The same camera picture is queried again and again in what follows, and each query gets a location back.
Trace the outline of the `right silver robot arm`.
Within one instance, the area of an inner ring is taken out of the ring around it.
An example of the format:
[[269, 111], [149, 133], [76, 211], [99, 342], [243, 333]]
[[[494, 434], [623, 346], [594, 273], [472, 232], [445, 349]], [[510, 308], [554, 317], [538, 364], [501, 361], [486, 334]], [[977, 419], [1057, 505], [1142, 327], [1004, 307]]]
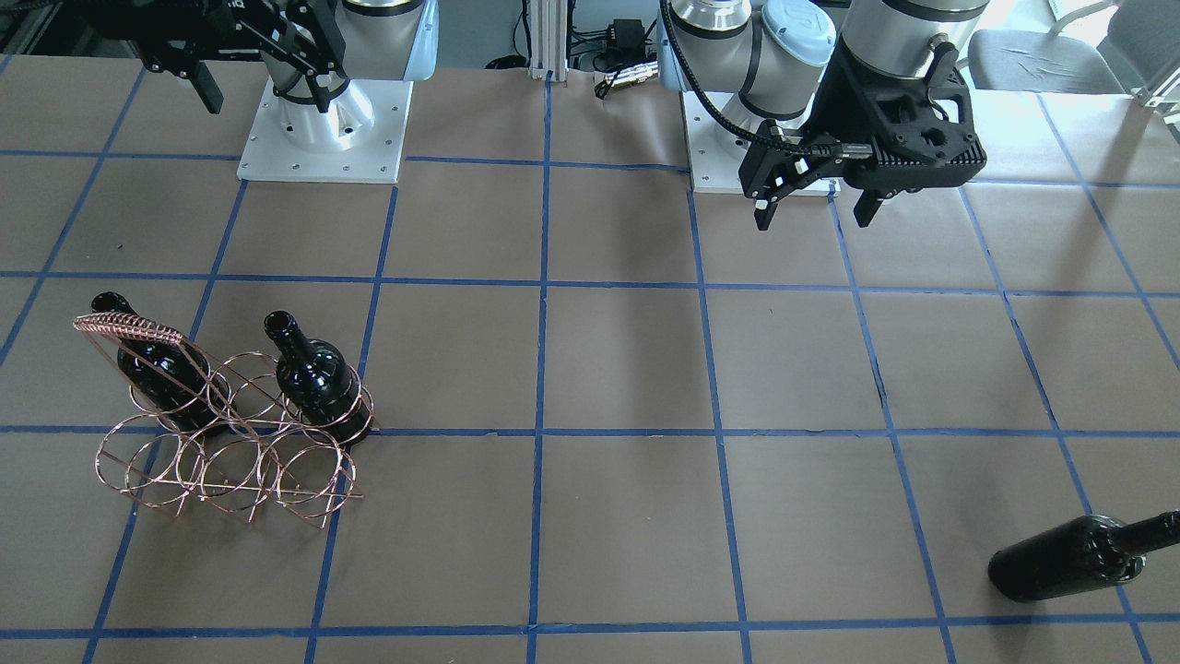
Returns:
[[80, 17], [130, 42], [143, 67], [188, 81], [208, 113], [224, 96], [209, 63], [266, 64], [291, 146], [342, 152], [379, 113], [363, 81], [419, 81], [437, 67], [434, 1], [81, 1]]

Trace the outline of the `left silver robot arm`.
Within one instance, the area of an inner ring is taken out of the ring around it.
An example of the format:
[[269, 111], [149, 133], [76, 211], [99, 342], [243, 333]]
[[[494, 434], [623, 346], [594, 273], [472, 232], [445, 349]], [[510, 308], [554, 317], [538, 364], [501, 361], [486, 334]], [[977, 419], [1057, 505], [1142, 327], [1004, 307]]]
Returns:
[[961, 46], [985, 1], [662, 1], [660, 73], [746, 149], [754, 219], [820, 178], [860, 192], [868, 226], [898, 193], [966, 184], [985, 167]]

